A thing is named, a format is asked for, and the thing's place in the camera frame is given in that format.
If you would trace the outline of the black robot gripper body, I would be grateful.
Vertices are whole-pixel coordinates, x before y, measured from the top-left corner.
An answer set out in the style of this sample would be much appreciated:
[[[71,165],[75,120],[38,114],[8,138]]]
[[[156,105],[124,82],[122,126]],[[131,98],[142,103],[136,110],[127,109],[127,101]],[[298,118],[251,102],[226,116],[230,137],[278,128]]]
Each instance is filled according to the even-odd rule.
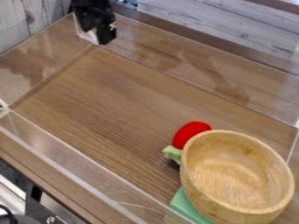
[[[75,7],[91,7],[95,10],[98,14],[95,18],[95,25],[98,19],[115,21],[115,13],[110,0],[71,0],[71,6],[72,9]]]

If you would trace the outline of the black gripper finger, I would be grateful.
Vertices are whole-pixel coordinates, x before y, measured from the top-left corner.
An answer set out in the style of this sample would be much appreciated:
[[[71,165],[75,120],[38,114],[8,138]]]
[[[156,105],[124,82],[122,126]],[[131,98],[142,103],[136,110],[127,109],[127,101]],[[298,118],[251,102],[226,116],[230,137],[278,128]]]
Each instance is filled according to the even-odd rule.
[[[82,30],[88,32],[95,28],[95,18],[98,16],[95,10],[91,7],[75,7],[74,11]]]
[[[118,23],[112,20],[96,20],[96,37],[100,45],[108,44],[118,37]]]

